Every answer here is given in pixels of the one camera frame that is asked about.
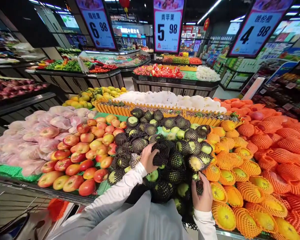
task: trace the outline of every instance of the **plastic bag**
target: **plastic bag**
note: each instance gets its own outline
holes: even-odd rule
[[[54,119],[52,119],[50,121],[50,124],[52,126],[58,127],[58,128],[62,128],[62,129],[69,129],[71,128],[71,123],[69,119],[66,119],[64,117],[58,116],[55,117]]]
[[[58,150],[59,140],[46,138],[39,143],[39,149],[41,152],[50,153]]]

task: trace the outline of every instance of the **white sleeve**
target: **white sleeve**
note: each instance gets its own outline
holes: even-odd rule
[[[199,240],[217,240],[216,223],[212,219],[212,212],[201,212],[194,209],[193,219],[199,229]]]
[[[118,210],[131,194],[132,189],[147,175],[142,163],[127,172],[121,181],[109,188],[81,213],[67,219],[50,238],[57,240],[79,239],[88,234],[102,220]]]

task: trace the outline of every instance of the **person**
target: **person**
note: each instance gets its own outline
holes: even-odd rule
[[[154,166],[153,157],[159,152],[149,144],[142,151],[140,162],[127,172],[122,180],[81,213],[67,219],[55,230],[50,240],[190,240],[181,222],[174,200],[166,204],[151,202],[150,191],[146,191],[135,205],[124,203],[132,189]],[[199,239],[217,240],[215,221],[212,219],[212,190],[207,178],[199,173],[203,181],[203,194],[197,195],[192,182],[194,221],[199,228]]]

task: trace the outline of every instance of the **price tag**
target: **price tag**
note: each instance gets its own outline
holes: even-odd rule
[[[293,0],[260,2],[254,1],[250,13],[244,18],[227,57],[255,58],[276,26],[281,21]]]
[[[184,0],[153,2],[154,50],[156,53],[178,53]]]
[[[94,46],[99,50],[116,50],[114,33],[112,26],[109,24],[103,1],[91,1],[88,5],[83,2],[77,0]]]

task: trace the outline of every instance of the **apple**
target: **apple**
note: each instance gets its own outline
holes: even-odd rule
[[[76,153],[86,153],[89,151],[89,143],[87,142],[79,142],[77,145]]]
[[[59,128],[55,127],[46,127],[42,129],[39,133],[40,137],[45,137],[45,138],[54,138],[59,134]]]
[[[89,119],[87,121],[88,126],[92,127],[92,126],[96,126],[97,125],[97,121],[95,119]]]
[[[104,155],[108,152],[108,150],[109,150],[109,146],[100,145],[100,146],[97,147],[96,154],[97,155]]]
[[[115,115],[108,115],[108,116],[106,116],[107,123],[111,123],[111,121],[113,119],[118,119],[118,118]]]
[[[64,158],[62,160],[59,160],[56,165],[54,166],[54,169],[59,172],[63,172],[72,164],[70,158]]]
[[[118,133],[122,133],[122,132],[124,132],[124,130],[123,129],[116,129],[116,130],[114,130],[113,131],[113,136],[116,136]]]
[[[127,122],[121,122],[119,125],[122,129],[126,129],[127,128]]]
[[[64,159],[64,158],[67,158],[71,155],[71,151],[69,149],[61,149],[61,150],[57,150],[55,153],[54,153],[54,157],[57,159],[57,160],[61,160],[61,159]]]
[[[90,130],[90,126],[88,126],[87,124],[85,123],[80,123],[78,126],[77,126],[77,132],[78,133],[86,133],[86,132],[89,132]]]
[[[93,179],[97,183],[102,183],[104,180],[108,179],[108,176],[109,171],[107,169],[99,169],[94,173]]]
[[[57,148],[58,148],[58,150],[62,150],[62,149],[70,149],[71,147],[65,145],[63,142],[59,142]]]
[[[118,119],[113,119],[111,121],[111,125],[114,126],[114,127],[119,127],[120,126],[120,120]]]
[[[98,141],[98,140],[93,140],[91,143],[90,143],[90,145],[89,145],[89,147],[90,147],[90,149],[91,150],[97,150],[97,148],[98,148],[98,146],[101,146],[102,145],[102,141]]]
[[[67,146],[74,146],[76,145],[78,142],[80,142],[80,138],[79,136],[76,135],[68,135],[63,139],[63,143]]]
[[[80,175],[74,175],[70,177],[63,186],[63,191],[64,192],[73,192],[77,190],[80,185],[84,182],[84,179]]]
[[[84,181],[79,187],[80,196],[89,196],[96,191],[96,183],[93,179]]]
[[[80,163],[80,171],[84,172],[88,168],[91,168],[94,166],[94,162],[91,159],[84,160]]]
[[[73,162],[73,163],[79,163],[79,162],[86,160],[86,154],[74,152],[71,155],[70,159],[71,159],[71,162]]]
[[[56,165],[58,161],[50,161],[50,162],[46,162],[42,167],[41,167],[41,171],[43,173],[48,173],[48,172],[52,172],[54,171],[54,165]]]
[[[108,134],[106,136],[103,136],[103,140],[102,143],[105,145],[109,145],[110,143],[112,143],[114,140],[114,136],[112,134]]]
[[[112,132],[114,131],[114,128],[115,128],[114,126],[107,126],[106,129],[105,129],[104,131],[105,131],[106,133],[107,133],[107,132],[111,132],[111,133],[112,133]]]
[[[97,170],[97,169],[96,169],[95,167],[88,168],[87,170],[84,171],[84,173],[83,173],[83,178],[84,178],[84,179],[91,179],[91,178],[93,178],[94,172],[95,172],[96,170]]]
[[[106,118],[103,118],[103,117],[98,117],[98,118],[96,119],[96,121],[97,121],[97,123],[98,123],[98,122],[104,122],[104,123],[107,122],[107,121],[106,121]]]
[[[73,176],[80,172],[80,165],[78,163],[72,164],[66,169],[66,175]]]
[[[114,155],[114,154],[116,154],[116,148],[117,148],[117,145],[116,145],[115,143],[109,144],[109,151],[108,151],[108,154],[109,154],[109,155]]]
[[[91,143],[94,140],[94,135],[92,133],[82,133],[80,136],[81,142]]]
[[[97,128],[98,128],[98,129],[103,129],[103,130],[105,130],[107,126],[108,126],[108,125],[107,125],[106,123],[103,123],[103,122],[98,122],[98,123],[97,123]]]
[[[104,154],[104,155],[97,155],[96,156],[96,161],[97,162],[102,162],[103,159],[105,159],[108,155]]]
[[[112,163],[113,157],[106,157],[105,159],[103,159],[100,162],[100,167],[101,168],[108,168],[110,167],[111,163]]]
[[[40,177],[40,179],[38,181],[38,186],[39,187],[50,187],[53,184],[53,182],[62,175],[63,175],[63,173],[58,172],[58,171],[52,171],[52,172],[45,173]]]
[[[89,150],[88,152],[86,152],[86,158],[87,159],[95,159],[97,156],[97,153],[95,150]]]

